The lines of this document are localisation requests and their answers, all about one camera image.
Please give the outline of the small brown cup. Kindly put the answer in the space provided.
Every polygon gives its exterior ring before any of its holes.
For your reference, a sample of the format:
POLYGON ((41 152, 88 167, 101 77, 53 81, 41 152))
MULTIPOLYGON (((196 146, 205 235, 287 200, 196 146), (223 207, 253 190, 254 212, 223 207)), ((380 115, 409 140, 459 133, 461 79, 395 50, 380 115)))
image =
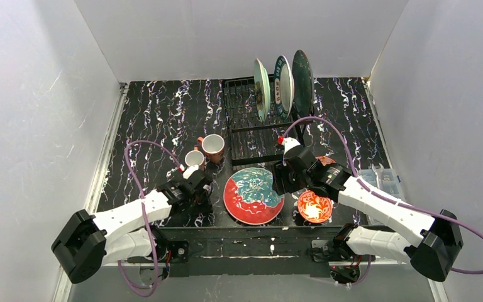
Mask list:
POLYGON ((185 156, 184 161, 186 163, 186 166, 190 167, 193 165, 197 165, 201 170, 204 170, 206 166, 205 156, 198 149, 188 152, 185 156))

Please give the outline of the red teal floral plate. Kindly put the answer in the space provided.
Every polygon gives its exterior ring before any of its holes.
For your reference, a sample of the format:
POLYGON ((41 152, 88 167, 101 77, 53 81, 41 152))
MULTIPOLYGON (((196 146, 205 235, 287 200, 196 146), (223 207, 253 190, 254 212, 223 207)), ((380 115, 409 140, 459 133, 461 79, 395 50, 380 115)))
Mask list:
POLYGON ((226 182, 223 201, 227 212, 247 225, 263 225, 282 211, 285 197, 272 188, 273 174, 260 167, 235 172, 226 182))

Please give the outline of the black wire dish rack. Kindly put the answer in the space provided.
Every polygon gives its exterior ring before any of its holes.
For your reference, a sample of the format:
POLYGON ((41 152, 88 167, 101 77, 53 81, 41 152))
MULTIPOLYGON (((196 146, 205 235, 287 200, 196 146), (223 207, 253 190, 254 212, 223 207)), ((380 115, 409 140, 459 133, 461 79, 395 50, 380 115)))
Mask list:
POLYGON ((278 136, 300 118, 295 107, 281 120, 274 104, 264 122, 259 120, 252 77, 226 79, 221 83, 226 124, 230 136, 231 165, 234 170, 266 167, 282 158, 284 148, 278 136))

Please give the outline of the large brown mug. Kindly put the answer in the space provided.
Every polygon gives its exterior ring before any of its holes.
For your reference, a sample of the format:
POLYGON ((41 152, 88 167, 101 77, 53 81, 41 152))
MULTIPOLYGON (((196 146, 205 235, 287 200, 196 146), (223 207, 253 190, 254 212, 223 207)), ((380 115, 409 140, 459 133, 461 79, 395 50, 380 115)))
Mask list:
POLYGON ((197 143, 201 146, 209 161, 217 165, 221 163, 225 149, 225 141, 222 136, 210 134, 205 137, 198 137, 197 143))

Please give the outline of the green rim lettered plate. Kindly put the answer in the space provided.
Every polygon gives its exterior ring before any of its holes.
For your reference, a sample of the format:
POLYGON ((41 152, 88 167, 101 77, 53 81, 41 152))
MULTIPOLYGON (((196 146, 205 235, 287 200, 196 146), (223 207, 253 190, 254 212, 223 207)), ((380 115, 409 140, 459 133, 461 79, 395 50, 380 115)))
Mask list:
POLYGON ((286 121, 294 102, 294 79, 291 66, 285 56, 278 56, 274 67, 275 110, 282 121, 286 121))

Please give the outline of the dark blue glazed plate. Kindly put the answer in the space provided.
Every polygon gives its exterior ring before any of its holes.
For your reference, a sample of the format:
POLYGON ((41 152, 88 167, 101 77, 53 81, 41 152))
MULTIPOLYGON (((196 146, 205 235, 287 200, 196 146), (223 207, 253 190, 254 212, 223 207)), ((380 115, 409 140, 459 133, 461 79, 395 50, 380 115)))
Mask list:
POLYGON ((301 49, 294 54, 292 76, 296 111, 300 117, 308 116, 314 99, 314 77, 308 56, 301 49))

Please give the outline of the light green flower plate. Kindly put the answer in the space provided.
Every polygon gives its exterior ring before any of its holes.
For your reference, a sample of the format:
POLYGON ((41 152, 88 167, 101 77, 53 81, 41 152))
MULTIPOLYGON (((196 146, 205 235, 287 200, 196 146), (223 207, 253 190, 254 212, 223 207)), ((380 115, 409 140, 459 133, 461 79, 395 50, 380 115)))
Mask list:
POLYGON ((254 92, 258 119, 264 123, 271 105, 270 82, 267 69, 258 58, 254 61, 254 92))

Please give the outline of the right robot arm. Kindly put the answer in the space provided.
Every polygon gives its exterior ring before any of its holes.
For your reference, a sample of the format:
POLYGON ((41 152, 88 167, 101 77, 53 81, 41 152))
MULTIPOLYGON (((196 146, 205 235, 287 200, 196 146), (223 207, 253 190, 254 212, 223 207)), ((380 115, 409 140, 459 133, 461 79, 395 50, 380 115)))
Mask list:
POLYGON ((340 164, 323 164, 299 142, 282 142, 284 156, 272 167, 277 194, 302 188, 317 197, 329 198, 355 208, 384 224, 372 227, 345 226, 333 239, 333 248, 353 255, 377 255, 406 262, 424 277, 443 282, 463 247, 457 217, 448 210, 421 213, 400 199, 393 199, 340 164))

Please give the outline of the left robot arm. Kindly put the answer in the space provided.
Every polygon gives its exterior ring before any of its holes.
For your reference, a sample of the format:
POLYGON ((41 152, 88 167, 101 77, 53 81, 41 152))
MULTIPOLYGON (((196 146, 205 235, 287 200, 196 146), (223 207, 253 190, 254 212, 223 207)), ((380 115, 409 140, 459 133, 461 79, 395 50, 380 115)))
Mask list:
POLYGON ((174 256, 181 241, 166 238, 152 222, 173 215, 181 207, 208 200, 213 178, 202 171, 184 172, 138 199, 109 211, 75 212, 51 246, 70 282, 79 284, 102 266, 133 257, 158 262, 174 256))

